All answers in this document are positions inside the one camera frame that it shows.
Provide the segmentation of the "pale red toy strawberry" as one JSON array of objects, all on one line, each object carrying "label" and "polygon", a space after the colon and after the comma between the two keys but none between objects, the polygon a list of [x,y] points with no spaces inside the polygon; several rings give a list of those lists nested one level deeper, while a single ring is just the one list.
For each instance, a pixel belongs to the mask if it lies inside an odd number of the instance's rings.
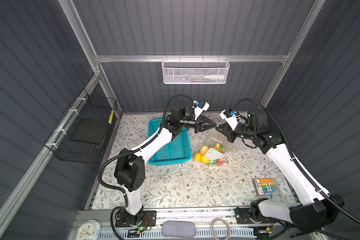
[{"label": "pale red toy strawberry", "polygon": [[214,147],[214,149],[216,151],[219,151],[219,152],[223,153],[224,150],[225,150],[225,146],[223,144],[221,144],[221,143],[217,143],[216,146]]}]

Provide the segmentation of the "clear zip top bag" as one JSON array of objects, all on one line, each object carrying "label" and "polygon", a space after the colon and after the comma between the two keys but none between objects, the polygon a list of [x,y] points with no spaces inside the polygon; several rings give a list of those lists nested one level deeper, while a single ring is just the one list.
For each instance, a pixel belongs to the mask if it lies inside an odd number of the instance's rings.
[{"label": "clear zip top bag", "polygon": [[226,136],[212,129],[197,148],[192,159],[209,167],[221,167],[228,165],[234,154],[244,148],[243,143],[230,143]]}]

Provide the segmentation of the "pale yellow toy pear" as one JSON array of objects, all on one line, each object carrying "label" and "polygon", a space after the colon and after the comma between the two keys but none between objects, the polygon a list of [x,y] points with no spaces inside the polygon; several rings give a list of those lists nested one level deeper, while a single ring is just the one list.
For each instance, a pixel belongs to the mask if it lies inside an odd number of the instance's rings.
[{"label": "pale yellow toy pear", "polygon": [[209,151],[209,147],[208,146],[203,146],[201,149],[200,149],[200,154],[201,155],[205,155],[208,151]]}]

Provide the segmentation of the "yellow toy lemon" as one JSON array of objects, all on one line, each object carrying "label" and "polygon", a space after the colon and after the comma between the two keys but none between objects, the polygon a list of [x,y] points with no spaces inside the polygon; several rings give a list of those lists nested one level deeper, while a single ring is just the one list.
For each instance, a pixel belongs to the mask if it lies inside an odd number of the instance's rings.
[{"label": "yellow toy lemon", "polygon": [[195,157],[194,157],[195,161],[200,162],[201,159],[202,159],[202,156],[203,156],[203,155],[202,155],[201,153],[197,153],[197,154],[195,155]]}]

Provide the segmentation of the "yellow toy pepper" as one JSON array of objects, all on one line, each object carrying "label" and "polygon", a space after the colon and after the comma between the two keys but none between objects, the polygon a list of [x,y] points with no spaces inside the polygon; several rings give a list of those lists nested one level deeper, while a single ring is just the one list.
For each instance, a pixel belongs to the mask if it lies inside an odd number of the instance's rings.
[{"label": "yellow toy pepper", "polygon": [[201,156],[201,162],[204,164],[208,164],[211,160],[207,158],[205,155]]}]

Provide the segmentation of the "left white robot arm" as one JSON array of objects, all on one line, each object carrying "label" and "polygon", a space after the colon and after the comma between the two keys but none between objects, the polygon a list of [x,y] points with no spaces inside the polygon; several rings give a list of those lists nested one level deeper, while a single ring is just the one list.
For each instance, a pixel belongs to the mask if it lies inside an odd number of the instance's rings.
[{"label": "left white robot arm", "polygon": [[[182,103],[171,106],[167,102],[160,127],[153,135],[131,150],[122,149],[119,155],[110,158],[100,167],[97,175],[100,185],[122,192],[125,198],[124,215],[128,224],[136,226],[143,219],[140,188],[146,177],[145,165],[156,152],[173,141],[183,128],[194,129],[195,133],[215,128],[216,123],[202,114],[209,107],[209,103],[202,100],[194,100],[190,108]],[[116,186],[103,180],[106,167],[113,161],[117,162],[114,170],[118,183]]]}]

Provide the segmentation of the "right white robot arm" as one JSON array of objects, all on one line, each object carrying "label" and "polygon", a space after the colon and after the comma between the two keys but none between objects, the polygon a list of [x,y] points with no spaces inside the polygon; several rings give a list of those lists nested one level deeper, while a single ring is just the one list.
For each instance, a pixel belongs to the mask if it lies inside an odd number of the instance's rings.
[{"label": "right white robot arm", "polygon": [[241,124],[237,108],[223,110],[220,116],[225,123],[216,130],[230,143],[237,138],[251,140],[281,170],[298,199],[296,203],[278,203],[268,198],[253,201],[249,215],[254,222],[274,219],[281,225],[295,226],[302,234],[325,234],[322,227],[332,224],[342,213],[360,226],[360,219],[343,209],[343,198],[331,194],[299,161],[285,133],[263,105],[247,112],[245,124]]}]

